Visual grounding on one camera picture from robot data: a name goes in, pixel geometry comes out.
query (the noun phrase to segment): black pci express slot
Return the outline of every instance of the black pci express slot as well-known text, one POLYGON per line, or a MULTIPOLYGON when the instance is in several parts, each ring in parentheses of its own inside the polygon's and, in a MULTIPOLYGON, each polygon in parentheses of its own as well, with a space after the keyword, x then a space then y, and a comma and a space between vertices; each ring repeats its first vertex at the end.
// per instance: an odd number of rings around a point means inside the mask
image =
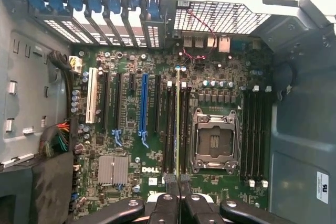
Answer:
POLYGON ((155 93, 154 93, 154 132, 159 132, 159 118, 160 118, 160 99, 161 99, 161 75, 155 76, 155 93))
POLYGON ((166 91, 166 129, 163 142, 162 171, 174 171, 174 130, 175 130, 175 86, 166 91))
POLYGON ((240 175, 242 179, 260 181, 265 178, 265 158, 271 117, 271 93, 244 93, 243 132, 240 175))
POLYGON ((109 104, 110 104, 110 87, 111 87, 111 73, 105 72, 103 76, 102 84, 102 117, 101 117, 101 128, 103 131, 107 129, 109 120, 109 104))
POLYGON ((119 129, 120 127, 120 117, 121 117, 121 100, 122 100, 122 78, 123 75, 121 73, 117 73, 115 92, 114 92, 114 113, 113 113, 113 128, 119 129))
POLYGON ((190 126, 190 113, 189 113, 189 100, 190 100, 190 88, 182 89, 180 91, 180 162, 181 162, 181 173, 185 173, 188 164, 188 130, 190 126))
POLYGON ((135 91, 135 73, 130 73, 129 88, 131 92, 135 91))

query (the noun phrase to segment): sticker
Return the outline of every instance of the sticker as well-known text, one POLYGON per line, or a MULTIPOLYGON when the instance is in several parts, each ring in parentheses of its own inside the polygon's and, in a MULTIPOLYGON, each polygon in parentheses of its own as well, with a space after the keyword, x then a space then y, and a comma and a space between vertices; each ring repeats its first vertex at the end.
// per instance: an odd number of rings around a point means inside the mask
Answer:
POLYGON ((148 179, 148 185, 157 186, 157 184, 158 184, 157 178, 149 178, 148 179))
POLYGON ((328 204, 328 193, 329 193, 329 176, 317 172, 317 184, 316 184, 316 197, 328 204))

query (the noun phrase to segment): metal mesh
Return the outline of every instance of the metal mesh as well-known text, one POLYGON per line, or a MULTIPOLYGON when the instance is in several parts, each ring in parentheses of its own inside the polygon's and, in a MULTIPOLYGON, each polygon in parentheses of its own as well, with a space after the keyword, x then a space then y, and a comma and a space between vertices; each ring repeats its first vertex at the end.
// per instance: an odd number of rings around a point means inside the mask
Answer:
MULTIPOLYGON (((191 4, 190 10, 213 32, 225 34, 250 34, 270 17, 269 14, 252 13, 244 4, 234 3, 196 2, 191 4)), ((174 29, 208 31, 206 26, 185 9, 176 10, 174 29)))

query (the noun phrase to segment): chipset heatsink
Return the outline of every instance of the chipset heatsink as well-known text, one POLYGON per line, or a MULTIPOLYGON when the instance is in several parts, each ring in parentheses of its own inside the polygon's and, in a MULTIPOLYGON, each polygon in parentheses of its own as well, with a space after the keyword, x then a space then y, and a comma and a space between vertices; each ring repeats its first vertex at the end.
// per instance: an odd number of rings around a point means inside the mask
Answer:
POLYGON ((239 122, 236 112, 206 115, 198 108, 192 124, 190 160, 193 172, 225 169, 233 174, 239 160, 239 122))
POLYGON ((128 175, 128 157, 100 156, 98 184, 103 186, 125 185, 128 175))

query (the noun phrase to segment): ventilation grille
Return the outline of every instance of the ventilation grille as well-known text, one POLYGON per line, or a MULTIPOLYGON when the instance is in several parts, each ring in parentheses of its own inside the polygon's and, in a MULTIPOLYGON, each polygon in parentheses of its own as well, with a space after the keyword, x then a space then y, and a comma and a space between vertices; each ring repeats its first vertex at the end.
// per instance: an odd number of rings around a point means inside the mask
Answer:
MULTIPOLYGON (((225 34, 250 34, 270 17, 269 14, 252 13, 244 4, 233 3, 198 2, 192 3, 190 10, 213 32, 225 34)), ((208 32, 208 28, 185 9, 176 10, 174 29, 208 32)))
POLYGON ((85 43, 93 44, 93 41, 89 39, 74 23, 72 23, 71 21, 62 21, 62 23, 85 43))
POLYGON ((51 28, 58 31, 60 34, 62 34, 64 37, 66 37, 68 40, 70 40, 72 43, 80 43, 78 39, 76 39, 72 34, 68 33, 63 27, 61 27, 59 24, 57 24, 53 20, 45 20, 46 24, 48 24, 51 28))
POLYGON ((159 48, 159 30, 157 26, 148 27, 149 39, 151 42, 151 47, 159 48))

